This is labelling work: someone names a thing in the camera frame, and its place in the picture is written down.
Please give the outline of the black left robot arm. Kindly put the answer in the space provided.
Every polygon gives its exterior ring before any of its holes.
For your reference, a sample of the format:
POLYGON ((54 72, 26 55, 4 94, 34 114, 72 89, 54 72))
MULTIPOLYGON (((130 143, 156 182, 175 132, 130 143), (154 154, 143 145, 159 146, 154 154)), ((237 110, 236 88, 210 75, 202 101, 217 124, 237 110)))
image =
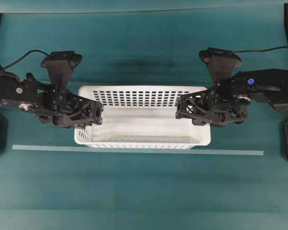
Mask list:
POLYGON ((37 81, 31 73, 24 80, 0 65, 0 106, 34 114, 56 127, 85 128, 101 125, 103 105, 54 84, 37 81))

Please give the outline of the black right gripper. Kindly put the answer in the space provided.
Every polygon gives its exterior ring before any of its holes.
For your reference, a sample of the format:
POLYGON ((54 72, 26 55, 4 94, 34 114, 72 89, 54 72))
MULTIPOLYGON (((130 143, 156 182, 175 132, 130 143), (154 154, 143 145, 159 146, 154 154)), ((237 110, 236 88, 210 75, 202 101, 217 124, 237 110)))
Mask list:
POLYGON ((209 90, 178 96, 175 118, 191 119, 194 126, 209 123, 213 127, 225 127, 230 123, 240 125, 248 118, 247 106, 250 103, 251 98, 247 95, 244 85, 237 78, 231 77, 215 82, 209 90), (194 113, 195 105, 208 108, 212 118, 194 113))

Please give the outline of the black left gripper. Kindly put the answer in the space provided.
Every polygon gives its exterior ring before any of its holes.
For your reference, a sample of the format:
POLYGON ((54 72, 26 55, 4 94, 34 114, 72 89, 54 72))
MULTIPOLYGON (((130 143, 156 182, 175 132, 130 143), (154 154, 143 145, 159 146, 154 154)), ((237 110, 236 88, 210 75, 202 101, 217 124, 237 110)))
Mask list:
POLYGON ((71 93, 67 89, 46 83, 37 83, 36 118, 57 127, 85 128, 101 125, 103 104, 71 93))

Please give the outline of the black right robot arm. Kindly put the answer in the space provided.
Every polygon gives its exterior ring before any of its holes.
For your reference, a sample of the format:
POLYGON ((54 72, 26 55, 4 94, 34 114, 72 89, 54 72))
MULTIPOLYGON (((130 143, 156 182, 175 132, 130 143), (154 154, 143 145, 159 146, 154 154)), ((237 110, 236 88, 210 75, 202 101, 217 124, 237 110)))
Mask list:
POLYGON ((217 80, 207 90, 181 95, 176 100, 176 118, 191 119, 195 126, 239 125, 248 119, 247 107, 252 101, 288 113, 288 70, 238 72, 217 80))

